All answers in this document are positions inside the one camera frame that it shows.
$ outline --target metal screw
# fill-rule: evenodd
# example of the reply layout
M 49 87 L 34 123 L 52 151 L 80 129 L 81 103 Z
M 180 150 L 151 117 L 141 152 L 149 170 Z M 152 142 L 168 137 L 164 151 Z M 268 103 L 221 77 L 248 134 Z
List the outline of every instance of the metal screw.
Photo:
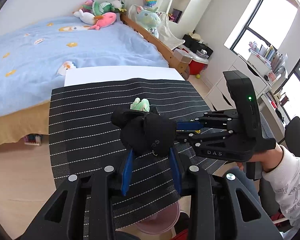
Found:
M 105 167 L 105 172 L 111 172 L 111 171 L 113 171 L 114 170 L 114 167 L 113 166 L 106 166 Z
M 197 171 L 199 171 L 199 167 L 198 167 L 198 166 L 195 166 L 195 165 L 191 165 L 191 166 L 189 167 L 189 170 L 191 170 L 191 171 L 193 171 L 193 172 L 197 172 Z
M 69 181 L 75 181 L 75 180 L 77 180 L 77 175 L 75 175 L 75 174 L 72 174 L 72 175 L 70 175 L 69 177 L 68 177 L 68 180 Z
M 226 175 L 226 178 L 229 179 L 229 180 L 235 180 L 235 176 L 232 173 L 228 173 Z

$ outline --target white board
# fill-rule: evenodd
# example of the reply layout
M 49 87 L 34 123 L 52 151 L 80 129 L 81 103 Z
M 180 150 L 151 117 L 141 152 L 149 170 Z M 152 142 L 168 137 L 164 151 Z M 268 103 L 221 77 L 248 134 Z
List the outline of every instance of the white board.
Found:
M 101 66 L 68 69 L 66 72 L 65 87 L 96 82 L 121 81 L 131 78 L 184 80 L 174 68 Z

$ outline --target blue blanket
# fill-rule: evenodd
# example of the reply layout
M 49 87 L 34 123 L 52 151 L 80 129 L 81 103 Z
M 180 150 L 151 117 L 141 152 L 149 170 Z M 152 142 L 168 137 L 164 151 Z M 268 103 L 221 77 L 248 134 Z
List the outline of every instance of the blue blanket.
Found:
M 50 100 L 52 89 L 64 85 L 58 69 L 66 61 L 77 68 L 168 67 L 153 44 L 120 20 L 99 31 L 85 26 L 59 17 L 0 36 L 0 116 Z

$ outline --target chair backrest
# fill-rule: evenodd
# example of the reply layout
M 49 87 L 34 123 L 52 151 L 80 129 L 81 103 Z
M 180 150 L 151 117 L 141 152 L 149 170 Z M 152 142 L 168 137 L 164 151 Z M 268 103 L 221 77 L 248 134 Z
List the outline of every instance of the chair backrest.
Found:
M 288 150 L 300 157 L 300 118 L 295 116 L 286 126 L 284 138 Z

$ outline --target pink fish plush toy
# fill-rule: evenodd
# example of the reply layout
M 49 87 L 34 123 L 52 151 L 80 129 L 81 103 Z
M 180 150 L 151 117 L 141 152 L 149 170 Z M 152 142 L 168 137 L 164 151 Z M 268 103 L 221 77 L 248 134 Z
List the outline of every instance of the pink fish plush toy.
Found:
M 95 19 L 97 20 L 97 22 L 95 25 L 90 27 L 90 30 L 99 30 L 100 28 L 108 27 L 115 22 L 116 18 L 117 15 L 113 12 L 108 12 L 101 16 L 96 16 Z

